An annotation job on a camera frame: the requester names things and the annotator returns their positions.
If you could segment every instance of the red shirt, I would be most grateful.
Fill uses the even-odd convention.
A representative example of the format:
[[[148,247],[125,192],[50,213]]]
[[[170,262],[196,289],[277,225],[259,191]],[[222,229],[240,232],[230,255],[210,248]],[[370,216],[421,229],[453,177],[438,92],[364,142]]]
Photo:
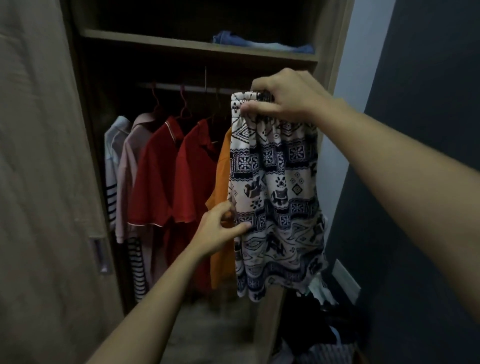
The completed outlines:
[[[178,147],[183,140],[183,132],[173,117],[148,140],[140,160],[135,184],[128,207],[128,223],[132,225],[153,224],[155,229],[152,249],[151,273],[156,281],[165,267],[169,266],[188,244],[185,233],[176,229],[173,223],[173,194],[175,166]],[[165,245],[165,257],[158,256],[161,242]]]
[[[187,134],[178,152],[173,218],[176,222],[185,223],[183,225],[188,241],[193,238],[202,215],[208,211],[205,202],[215,188],[219,154],[220,150],[210,140],[207,120],[199,121]],[[202,291],[211,289],[210,259],[200,264],[194,280]]]

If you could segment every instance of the hand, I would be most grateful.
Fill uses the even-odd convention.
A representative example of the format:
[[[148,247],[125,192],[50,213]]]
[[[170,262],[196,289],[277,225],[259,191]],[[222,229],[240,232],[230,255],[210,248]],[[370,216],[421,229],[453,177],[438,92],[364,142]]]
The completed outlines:
[[[269,91],[275,97],[275,103],[249,101],[240,107],[242,114],[262,114],[291,122],[309,121],[315,106],[333,100],[308,72],[290,68],[255,79],[252,90]]]
[[[243,222],[230,229],[222,227],[221,221],[232,218],[234,214],[235,208],[229,201],[222,202],[205,212],[189,246],[198,249],[202,256],[208,256],[218,252],[227,241],[246,233],[252,227],[249,222]]]

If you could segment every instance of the wardrobe door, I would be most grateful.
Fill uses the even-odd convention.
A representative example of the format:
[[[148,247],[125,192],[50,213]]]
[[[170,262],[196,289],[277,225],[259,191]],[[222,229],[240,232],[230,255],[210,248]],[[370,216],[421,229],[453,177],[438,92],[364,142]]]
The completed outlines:
[[[59,0],[0,1],[0,362],[83,363],[122,320]]]

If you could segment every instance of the clothes rail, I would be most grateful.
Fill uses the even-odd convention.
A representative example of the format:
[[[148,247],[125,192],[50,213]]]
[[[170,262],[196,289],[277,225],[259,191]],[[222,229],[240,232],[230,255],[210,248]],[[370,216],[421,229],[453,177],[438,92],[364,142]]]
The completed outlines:
[[[142,88],[152,88],[154,84],[151,82],[140,82],[137,86]],[[155,84],[155,88],[160,90],[169,90],[169,91],[180,91],[182,85],[176,84]],[[242,90],[235,90],[232,88],[217,88],[217,87],[201,87],[201,86],[191,86],[191,85],[183,85],[183,89],[186,92],[199,92],[199,93],[207,93],[207,94],[222,94],[222,95],[231,95],[235,92],[242,92]]]

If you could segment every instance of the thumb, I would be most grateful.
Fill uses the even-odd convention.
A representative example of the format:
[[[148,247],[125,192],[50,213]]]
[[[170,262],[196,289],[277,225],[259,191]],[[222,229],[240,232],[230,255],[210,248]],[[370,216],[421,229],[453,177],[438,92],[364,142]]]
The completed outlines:
[[[280,113],[280,105],[273,102],[248,101],[240,106],[240,112],[245,114],[261,114],[276,117]]]
[[[225,229],[225,239],[230,240],[233,239],[237,236],[240,236],[248,231],[252,227],[252,224],[249,222],[243,222],[241,224],[238,224],[237,226],[230,228],[230,229]]]

